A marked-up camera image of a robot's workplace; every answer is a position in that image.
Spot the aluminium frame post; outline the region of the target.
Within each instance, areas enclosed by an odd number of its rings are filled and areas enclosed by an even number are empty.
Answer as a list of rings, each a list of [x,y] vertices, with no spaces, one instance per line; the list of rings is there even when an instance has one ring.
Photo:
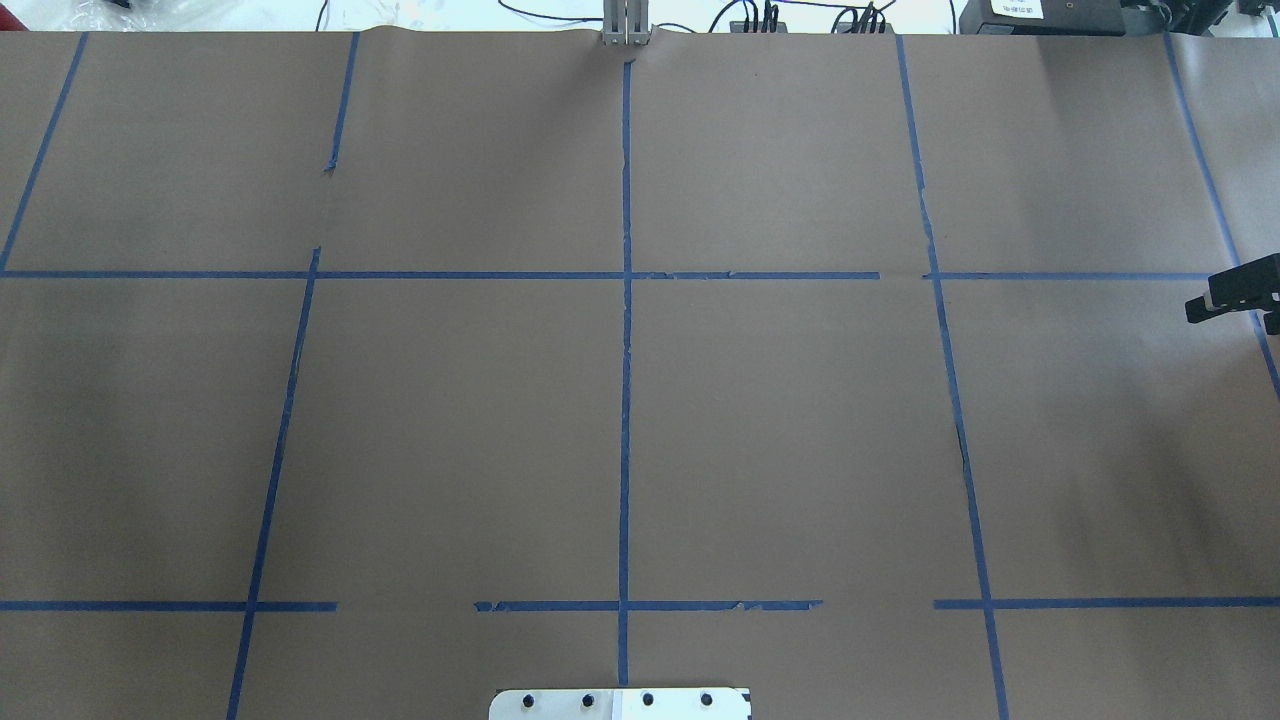
[[[652,40],[649,0],[604,0],[602,42],[607,47],[644,46]]]

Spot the black power box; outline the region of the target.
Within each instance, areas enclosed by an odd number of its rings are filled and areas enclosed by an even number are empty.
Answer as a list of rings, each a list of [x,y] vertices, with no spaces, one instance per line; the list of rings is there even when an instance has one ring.
[[[1119,1],[969,1],[959,14],[957,31],[1101,37],[1126,33]]]

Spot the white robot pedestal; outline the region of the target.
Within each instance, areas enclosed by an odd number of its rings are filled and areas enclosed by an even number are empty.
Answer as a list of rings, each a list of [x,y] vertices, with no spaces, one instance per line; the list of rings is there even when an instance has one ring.
[[[489,719],[751,719],[750,691],[732,687],[509,689]]]

